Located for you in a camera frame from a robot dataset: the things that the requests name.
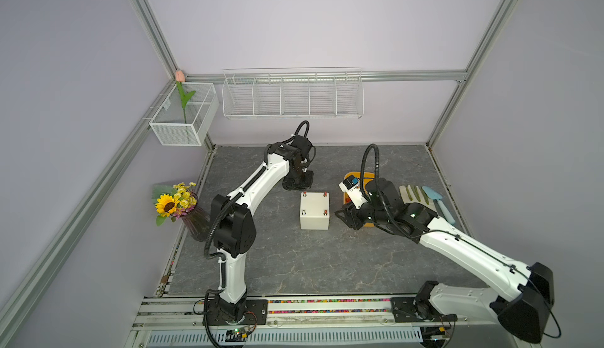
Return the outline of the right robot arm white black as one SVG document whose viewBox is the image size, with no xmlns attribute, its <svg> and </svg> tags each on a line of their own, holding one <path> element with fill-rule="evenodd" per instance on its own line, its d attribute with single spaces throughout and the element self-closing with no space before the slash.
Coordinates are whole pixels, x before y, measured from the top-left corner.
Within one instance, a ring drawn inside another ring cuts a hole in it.
<svg viewBox="0 0 604 348">
<path fill-rule="evenodd" d="M 341 181 L 350 199 L 336 216 L 349 228 L 366 223 L 393 236 L 401 236 L 434 250 L 475 275 L 485 288 L 448 286 L 435 280 L 424 283 L 413 307 L 423 321 L 463 316 L 498 323 L 514 337 L 539 344 L 548 321 L 556 319 L 552 270 L 503 255 L 451 225 L 435 210 L 418 202 L 404 202 L 392 182 L 379 176 L 380 152 L 370 144 L 363 153 L 359 176 Z"/>
</svg>

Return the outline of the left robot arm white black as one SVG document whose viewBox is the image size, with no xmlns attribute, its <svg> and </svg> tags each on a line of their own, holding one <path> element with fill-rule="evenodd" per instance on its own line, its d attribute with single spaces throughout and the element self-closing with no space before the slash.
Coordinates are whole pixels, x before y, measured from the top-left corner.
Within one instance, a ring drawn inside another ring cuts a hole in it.
<svg viewBox="0 0 604 348">
<path fill-rule="evenodd" d="M 245 261 L 256 239 L 253 216 L 258 206 L 278 183 L 287 191 L 306 191 L 312 185 L 314 173 L 308 167 L 315 149 L 309 130 L 310 122 L 304 120 L 292 137 L 267 145 L 253 174 L 228 195 L 212 200 L 203 255 L 218 261 L 220 284 L 207 295 L 215 296 L 220 313 L 232 321 L 245 318 Z"/>
</svg>

